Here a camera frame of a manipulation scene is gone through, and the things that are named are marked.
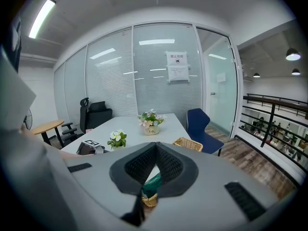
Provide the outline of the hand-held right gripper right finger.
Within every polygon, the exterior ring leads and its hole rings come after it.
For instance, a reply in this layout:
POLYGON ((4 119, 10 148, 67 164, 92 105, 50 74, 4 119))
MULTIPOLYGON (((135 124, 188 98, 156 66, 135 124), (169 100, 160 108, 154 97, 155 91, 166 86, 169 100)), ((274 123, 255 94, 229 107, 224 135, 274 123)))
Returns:
POLYGON ((265 209, 278 202, 265 185, 231 162, 211 154, 171 145, 174 151, 192 159, 199 173, 182 195, 161 198, 143 224, 147 231, 252 231, 248 220, 225 185, 240 183, 265 209))

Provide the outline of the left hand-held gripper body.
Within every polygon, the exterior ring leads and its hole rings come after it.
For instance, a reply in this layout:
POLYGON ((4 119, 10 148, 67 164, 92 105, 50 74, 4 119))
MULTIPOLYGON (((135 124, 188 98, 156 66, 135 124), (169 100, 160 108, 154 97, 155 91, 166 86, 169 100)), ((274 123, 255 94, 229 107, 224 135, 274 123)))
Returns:
POLYGON ((77 150, 77 154, 103 154, 104 151, 104 146, 100 143, 92 140, 86 140, 81 142, 77 150))

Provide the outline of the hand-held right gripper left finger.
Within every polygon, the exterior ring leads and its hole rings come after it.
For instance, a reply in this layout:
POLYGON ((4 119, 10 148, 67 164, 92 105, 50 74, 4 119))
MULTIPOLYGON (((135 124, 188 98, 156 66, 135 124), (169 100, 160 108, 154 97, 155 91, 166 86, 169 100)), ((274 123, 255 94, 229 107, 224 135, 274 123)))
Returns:
POLYGON ((140 226, 145 217, 142 187, 155 166, 156 144, 141 143, 115 152, 68 159, 83 190, 105 211, 140 226))

